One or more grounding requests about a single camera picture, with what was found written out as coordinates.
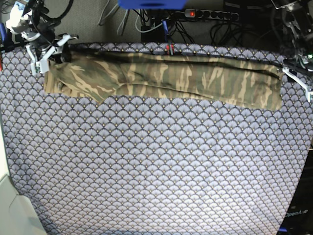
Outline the image-left robot arm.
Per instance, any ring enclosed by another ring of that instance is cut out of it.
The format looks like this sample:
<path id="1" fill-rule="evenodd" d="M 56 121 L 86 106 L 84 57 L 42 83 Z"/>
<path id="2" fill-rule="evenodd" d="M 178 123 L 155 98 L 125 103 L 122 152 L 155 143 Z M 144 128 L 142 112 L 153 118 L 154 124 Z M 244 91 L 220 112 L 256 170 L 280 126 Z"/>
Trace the image-left robot arm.
<path id="1" fill-rule="evenodd" d="M 30 68 L 34 75 L 49 71 L 49 62 L 56 64 L 71 61 L 68 41 L 77 40 L 77 35 L 60 34 L 55 28 L 70 11 L 74 1 L 70 0 L 64 12 L 55 18 L 43 0 L 17 0 L 11 8 L 9 19 L 0 24 L 1 51 L 11 52 L 25 47 L 31 58 Z"/>

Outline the image-right robot arm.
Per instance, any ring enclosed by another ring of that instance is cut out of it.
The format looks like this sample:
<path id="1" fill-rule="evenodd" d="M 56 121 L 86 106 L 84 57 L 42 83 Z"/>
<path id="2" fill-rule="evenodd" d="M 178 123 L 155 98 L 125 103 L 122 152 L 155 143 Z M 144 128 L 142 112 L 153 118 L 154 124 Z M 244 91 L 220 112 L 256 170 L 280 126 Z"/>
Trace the image-right robot arm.
<path id="1" fill-rule="evenodd" d="M 313 79 L 313 18 L 308 0 L 273 0 L 274 11 L 281 11 L 283 25 L 292 35 L 293 56 L 283 62 L 282 72 L 299 84 L 309 103 L 313 101 L 313 86 L 305 84 L 296 74 Z"/>

